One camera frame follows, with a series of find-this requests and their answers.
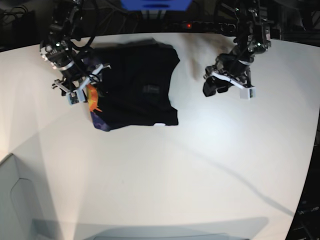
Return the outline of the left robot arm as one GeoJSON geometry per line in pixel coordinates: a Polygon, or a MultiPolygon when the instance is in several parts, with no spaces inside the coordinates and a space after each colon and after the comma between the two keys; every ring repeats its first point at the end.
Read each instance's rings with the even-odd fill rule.
{"type": "Polygon", "coordinates": [[[252,84],[251,64],[255,56],[271,47],[268,9],[261,0],[237,0],[234,4],[237,20],[235,46],[229,53],[221,53],[215,64],[205,68],[202,92],[206,97],[225,93],[230,87],[239,89],[242,99],[256,96],[252,84]]]}

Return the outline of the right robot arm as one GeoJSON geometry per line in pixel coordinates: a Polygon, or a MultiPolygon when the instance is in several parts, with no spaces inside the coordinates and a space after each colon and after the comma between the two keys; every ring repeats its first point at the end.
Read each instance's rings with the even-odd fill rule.
{"type": "Polygon", "coordinates": [[[80,40],[82,0],[55,0],[47,37],[40,43],[40,56],[62,74],[59,83],[72,91],[75,81],[81,79],[84,70],[77,60],[78,47],[72,39],[80,40]]]}

